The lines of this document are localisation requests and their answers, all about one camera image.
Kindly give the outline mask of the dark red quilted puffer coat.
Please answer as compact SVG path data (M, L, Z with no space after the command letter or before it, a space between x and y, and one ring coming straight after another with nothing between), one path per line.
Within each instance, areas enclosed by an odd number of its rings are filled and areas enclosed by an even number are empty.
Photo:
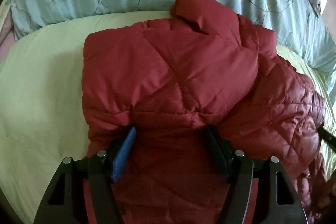
M84 43L88 155L137 137L112 186L125 223L214 223L228 184L199 129L255 159L280 159L309 223L326 183L317 129L326 102L277 54L277 35L214 0L176 0L169 19L90 34Z

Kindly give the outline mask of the light green bed quilt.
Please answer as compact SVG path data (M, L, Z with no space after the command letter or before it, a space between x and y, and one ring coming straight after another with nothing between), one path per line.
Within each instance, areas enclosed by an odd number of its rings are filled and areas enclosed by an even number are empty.
M90 16L42 28L11 49L1 63L1 188L17 222L33 222L62 156L81 158L87 149L80 108L85 37L166 17L164 11Z

